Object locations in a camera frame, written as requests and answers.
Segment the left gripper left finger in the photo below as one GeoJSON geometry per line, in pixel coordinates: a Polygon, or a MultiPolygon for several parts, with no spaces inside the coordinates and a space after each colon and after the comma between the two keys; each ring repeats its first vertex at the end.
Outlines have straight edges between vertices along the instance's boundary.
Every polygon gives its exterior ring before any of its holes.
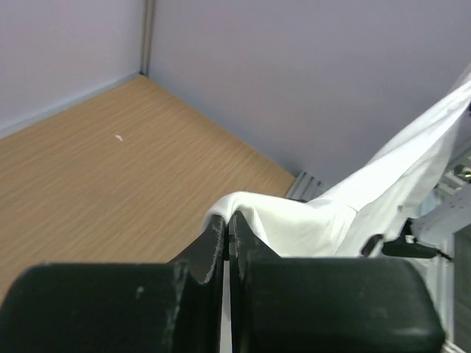
{"type": "Polygon", "coordinates": [[[217,352],[225,222],[167,263],[49,263],[1,304],[3,352],[217,352]]]}

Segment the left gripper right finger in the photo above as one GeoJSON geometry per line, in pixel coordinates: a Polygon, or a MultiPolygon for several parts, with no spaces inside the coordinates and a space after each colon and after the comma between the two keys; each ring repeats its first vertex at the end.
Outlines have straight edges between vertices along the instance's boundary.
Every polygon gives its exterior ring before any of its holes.
{"type": "Polygon", "coordinates": [[[412,264],[283,258],[228,225],[234,352],[440,352],[445,331],[412,264]]]}

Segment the white printed t-shirt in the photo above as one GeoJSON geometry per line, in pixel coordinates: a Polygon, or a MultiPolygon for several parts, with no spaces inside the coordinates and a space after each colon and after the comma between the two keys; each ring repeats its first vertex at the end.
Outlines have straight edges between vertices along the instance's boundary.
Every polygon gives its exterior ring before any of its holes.
{"type": "Polygon", "coordinates": [[[300,203],[235,192],[206,212],[229,221],[242,212],[250,229],[281,257],[357,257],[370,237],[398,237],[450,161],[470,105],[470,70],[434,106],[386,143],[355,173],[315,199],[300,203]]]}

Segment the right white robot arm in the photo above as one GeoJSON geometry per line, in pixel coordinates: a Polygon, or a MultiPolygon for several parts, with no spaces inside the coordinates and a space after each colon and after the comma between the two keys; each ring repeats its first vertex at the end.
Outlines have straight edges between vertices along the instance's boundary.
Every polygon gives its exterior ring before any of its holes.
{"type": "Polygon", "coordinates": [[[434,188],[442,202],[419,218],[408,219],[396,240],[382,245],[381,253],[390,257],[433,259],[453,257],[441,249],[451,235],[470,224],[470,156],[452,164],[434,188]]]}

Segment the right aluminium frame post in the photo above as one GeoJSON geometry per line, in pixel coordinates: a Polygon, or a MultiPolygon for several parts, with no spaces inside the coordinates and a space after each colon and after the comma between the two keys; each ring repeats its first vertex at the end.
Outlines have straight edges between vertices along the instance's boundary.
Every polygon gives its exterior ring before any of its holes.
{"type": "Polygon", "coordinates": [[[156,0],[144,0],[139,71],[142,76],[149,75],[156,2],[156,0]]]}

